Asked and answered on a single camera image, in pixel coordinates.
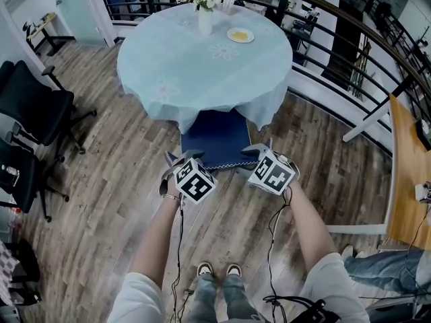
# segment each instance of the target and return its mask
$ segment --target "blue jeans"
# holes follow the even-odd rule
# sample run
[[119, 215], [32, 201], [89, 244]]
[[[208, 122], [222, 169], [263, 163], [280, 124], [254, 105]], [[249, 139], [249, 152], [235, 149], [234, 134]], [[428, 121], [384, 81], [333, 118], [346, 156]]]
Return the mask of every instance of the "blue jeans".
[[[187, 323], [217, 323], [216, 301], [217, 289], [212, 275], [204, 274], [199, 277]], [[244, 284], [238, 275], [228, 275], [223, 283], [223, 295], [228, 305], [229, 319], [268, 321], [260, 315], [250, 304], [245, 294]]]
[[[375, 286], [400, 294], [418, 293], [415, 280], [405, 269], [406, 251], [381, 252], [366, 258], [349, 257], [344, 267], [357, 283]], [[419, 260], [424, 252], [411, 251], [407, 257], [407, 267], [414, 277]]]

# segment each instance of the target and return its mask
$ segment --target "hand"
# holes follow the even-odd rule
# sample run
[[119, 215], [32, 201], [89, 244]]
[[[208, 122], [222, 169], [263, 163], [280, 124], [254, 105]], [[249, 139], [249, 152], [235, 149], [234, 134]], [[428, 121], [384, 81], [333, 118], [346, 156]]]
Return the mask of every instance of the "hand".
[[168, 180], [168, 192], [167, 194], [175, 196], [175, 197], [180, 197], [180, 192], [179, 190], [175, 187], [175, 179], [174, 176], [171, 176]]

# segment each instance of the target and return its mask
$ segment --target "light blue tablecloth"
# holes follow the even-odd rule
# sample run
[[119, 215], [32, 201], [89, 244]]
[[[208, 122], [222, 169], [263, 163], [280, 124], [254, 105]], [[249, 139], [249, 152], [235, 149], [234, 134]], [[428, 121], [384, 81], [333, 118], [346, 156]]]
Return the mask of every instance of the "light blue tablecloth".
[[[213, 32], [199, 33], [191, 4], [155, 13], [128, 36], [118, 56], [124, 91], [135, 94], [152, 119], [175, 120], [182, 134], [199, 111], [230, 111], [260, 130], [272, 121], [288, 88], [292, 47], [264, 16], [235, 6], [234, 15], [212, 13]], [[236, 43], [226, 36], [247, 28], [255, 39]]]

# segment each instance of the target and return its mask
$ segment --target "hardwood floor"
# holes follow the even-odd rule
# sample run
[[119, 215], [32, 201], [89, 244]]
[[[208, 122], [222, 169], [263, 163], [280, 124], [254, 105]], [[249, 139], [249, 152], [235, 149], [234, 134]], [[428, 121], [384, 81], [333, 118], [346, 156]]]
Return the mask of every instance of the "hardwood floor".
[[[56, 66], [59, 80], [75, 93], [78, 109], [97, 108], [98, 116], [74, 130], [87, 153], [79, 155], [67, 145], [65, 163], [53, 178], [70, 195], [70, 202], [47, 195], [51, 223], [43, 219], [39, 199], [26, 215], [23, 236], [33, 246], [42, 273], [42, 302], [24, 309], [26, 322], [106, 320], [158, 208], [158, 180], [167, 168], [163, 152], [179, 153], [176, 127], [150, 120], [137, 98], [123, 93], [116, 72], [118, 50], [119, 45], [108, 50], [68, 42], [54, 57], [42, 56], [46, 65]], [[381, 223], [389, 197], [391, 159], [362, 136], [343, 143], [341, 136], [349, 129], [291, 94], [271, 126], [261, 132], [251, 126], [251, 139], [257, 143], [273, 137], [273, 148], [296, 162], [301, 185], [326, 223]], [[38, 155], [51, 153], [51, 148], [41, 148]], [[210, 261], [220, 276], [229, 262], [237, 262], [244, 269], [247, 293], [270, 318], [271, 306], [261, 300], [270, 294], [267, 224], [282, 199], [249, 187], [233, 171], [218, 172], [216, 177], [219, 185], [203, 204], [185, 207], [178, 293], [181, 296], [185, 288], [193, 288], [196, 266], [202, 260]], [[163, 288], [168, 317], [170, 284], [176, 277], [178, 218]], [[340, 251], [352, 243], [373, 254], [380, 238], [335, 236], [335, 242]], [[288, 209], [280, 221], [272, 265], [277, 292], [298, 294], [306, 274]], [[367, 296], [386, 295], [359, 284], [354, 289]], [[295, 314], [291, 304], [285, 308], [288, 315]], [[221, 294], [217, 312], [219, 319], [226, 317]]]

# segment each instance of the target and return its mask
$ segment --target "white vase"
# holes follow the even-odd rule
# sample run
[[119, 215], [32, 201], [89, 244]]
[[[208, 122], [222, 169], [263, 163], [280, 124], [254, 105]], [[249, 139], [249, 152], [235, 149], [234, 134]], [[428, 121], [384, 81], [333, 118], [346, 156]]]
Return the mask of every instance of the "white vase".
[[198, 20], [199, 20], [199, 31], [202, 35], [208, 36], [213, 30], [213, 24], [211, 20], [212, 11], [206, 8], [199, 8]]

